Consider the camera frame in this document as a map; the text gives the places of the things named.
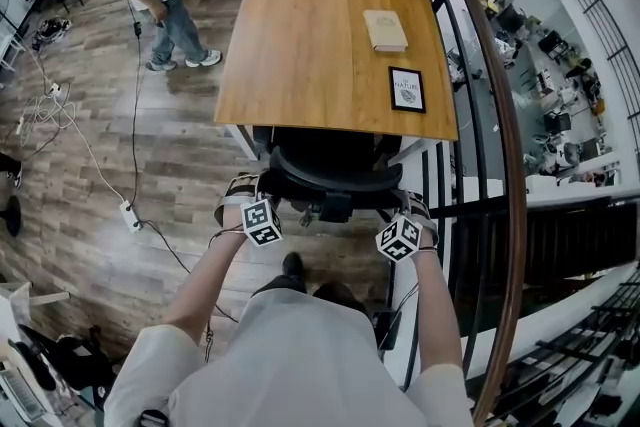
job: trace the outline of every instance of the white cable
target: white cable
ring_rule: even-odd
[[[25,47],[25,48],[27,48],[29,50],[29,54],[31,55],[31,58],[36,63],[36,66],[38,67],[38,70],[42,74],[42,77],[44,78],[45,82],[49,85],[49,87],[51,89],[50,89],[48,94],[42,95],[40,97],[33,97],[25,105],[25,108],[22,111],[22,116],[25,119],[25,127],[24,127],[23,131],[20,134],[20,145],[24,147],[27,144],[27,142],[29,141],[29,136],[31,135],[31,131],[33,130],[33,126],[34,125],[42,125],[42,124],[47,123],[48,121],[53,121],[53,123],[61,130],[73,125],[75,127],[75,129],[78,131],[78,134],[80,134],[80,137],[82,138],[82,140],[84,141],[84,144],[86,145],[87,150],[89,151],[89,155],[91,155],[91,158],[93,159],[93,163],[95,164],[96,169],[98,170],[98,174],[100,175],[100,178],[102,178],[102,181],[107,185],[107,187],[109,187],[109,189],[111,189],[111,191],[113,191],[113,193],[116,196],[118,196],[122,200],[122,202],[124,203],[126,201],[124,199],[124,196],[122,194],[120,194],[116,189],[114,189],[113,186],[107,181],[107,179],[102,174],[102,170],[100,169],[100,166],[98,165],[98,161],[96,160],[96,157],[93,154],[93,151],[91,151],[91,146],[89,146],[89,142],[87,141],[86,137],[84,136],[84,134],[80,130],[80,127],[76,123],[76,120],[75,120],[75,117],[76,117],[76,105],[74,103],[72,103],[72,102],[66,102],[66,101],[65,101],[64,105],[60,105],[60,103],[58,102],[58,99],[55,96],[54,91],[52,90],[53,82],[49,79],[49,77],[47,77],[46,73],[44,72],[44,69],[42,68],[42,66],[40,66],[40,63],[38,62],[38,59],[33,54],[33,51],[29,47],[26,47],[25,45],[23,45],[23,47]],[[42,107],[42,104],[46,100],[53,100],[53,103],[54,103],[54,108],[53,109],[45,109],[45,108]],[[29,107],[31,107],[32,104],[35,104],[33,113],[29,117],[29,120],[26,121],[25,114],[26,114],[27,110],[29,109]],[[68,107],[68,106],[73,108],[73,115],[70,115],[67,112],[67,110],[65,109],[65,107]],[[68,123],[60,124],[54,118],[54,116],[56,114],[61,113],[61,112],[64,113],[64,115],[69,120]]]
[[[78,124],[76,123],[75,118],[75,106],[74,106],[74,117],[72,118],[71,116],[69,116],[69,113],[65,110],[65,108],[60,105],[58,103],[58,100],[55,98],[55,96],[53,97],[53,101],[55,102],[55,104],[60,108],[59,110],[62,111],[65,116],[67,116],[67,118],[69,118],[69,123],[71,125],[73,125],[76,130],[78,131],[78,134],[80,134],[80,137],[82,137],[82,140],[84,141],[84,144],[87,146],[87,150],[89,151],[89,155],[91,155],[91,158],[93,159],[93,163],[96,165],[96,169],[98,170],[98,174],[100,175],[100,178],[102,178],[102,181],[107,185],[107,187],[109,187],[109,189],[111,189],[113,191],[113,193],[118,196],[122,202],[124,203],[126,200],[124,199],[124,196],[122,194],[120,194],[117,190],[115,190],[111,184],[107,181],[107,179],[104,177],[104,175],[102,174],[102,170],[100,169],[100,166],[98,165],[98,161],[96,160],[95,155],[93,154],[93,151],[91,151],[91,146],[89,146],[89,142],[87,141],[86,137],[84,136],[84,134],[80,131],[80,127],[78,126]]]
[[[54,107],[53,108],[49,109],[49,108],[44,108],[43,107],[43,104],[47,100],[52,100],[54,102]],[[31,114],[27,114],[27,112],[32,107],[33,107],[33,112],[31,112]],[[71,126],[71,121],[69,121],[68,123],[66,123],[64,125],[61,125],[55,119],[56,114],[61,112],[62,107],[63,106],[60,106],[60,104],[55,99],[55,96],[54,96],[53,93],[50,93],[48,95],[42,95],[40,97],[35,97],[34,96],[31,100],[29,100],[27,102],[27,104],[25,105],[23,111],[22,111],[22,119],[24,120],[24,126],[23,126],[22,131],[20,132],[20,146],[22,146],[24,148],[27,145],[27,143],[29,142],[29,136],[31,135],[31,132],[33,131],[33,126],[34,125],[44,125],[45,123],[47,123],[49,121],[53,121],[54,125],[56,125],[59,129],[65,129],[65,128]],[[72,107],[73,108],[73,116],[69,116],[69,114],[66,111],[65,111],[65,114],[70,119],[71,118],[75,118],[75,116],[76,116],[76,106],[75,106],[75,104],[72,103],[72,102],[65,102],[64,107]]]

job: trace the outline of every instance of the white table leg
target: white table leg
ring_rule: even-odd
[[[29,298],[29,306],[42,306],[43,304],[57,303],[71,297],[69,292],[57,292],[55,294],[39,295]]]
[[[226,125],[226,127],[249,160],[258,160],[260,158],[258,150],[253,144],[253,139],[244,125]]]
[[[395,157],[389,159],[388,166],[394,166],[395,164],[402,162],[409,155],[413,155],[416,152],[422,153],[424,150],[429,148],[432,144],[434,144],[433,139],[418,139],[412,142],[409,146],[406,146],[404,150],[401,150]]]

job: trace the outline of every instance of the electrical outlet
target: electrical outlet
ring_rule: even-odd
[[[51,84],[51,93],[53,93],[53,96],[58,98],[62,94],[62,88],[60,87],[60,84],[56,84],[55,82]]]
[[[120,204],[120,213],[122,214],[124,222],[129,227],[129,231],[131,231],[131,233],[140,231],[140,228],[142,228],[142,224],[140,223],[138,216],[133,210],[131,203],[129,203],[128,201],[122,202]]]

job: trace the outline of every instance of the sneaker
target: sneaker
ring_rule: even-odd
[[[19,189],[22,185],[22,163],[20,163],[20,171],[18,171],[18,175],[13,176],[13,173],[7,172],[7,178],[9,180],[13,180],[13,185],[16,189]]]
[[[304,283],[304,264],[299,253],[293,251],[285,256],[282,262],[282,274]]]
[[[164,64],[155,64],[153,61],[147,61],[144,65],[149,71],[171,71],[178,67],[178,63],[175,61],[167,61]]]
[[[213,66],[214,64],[218,64],[222,60],[222,52],[219,50],[207,50],[207,57],[205,57],[199,63],[195,61],[191,61],[189,59],[185,59],[184,63],[189,68],[197,68],[198,66]]]

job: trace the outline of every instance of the black shoe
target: black shoe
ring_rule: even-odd
[[[282,274],[304,283],[304,264],[300,255],[295,251],[285,256],[282,262]]]

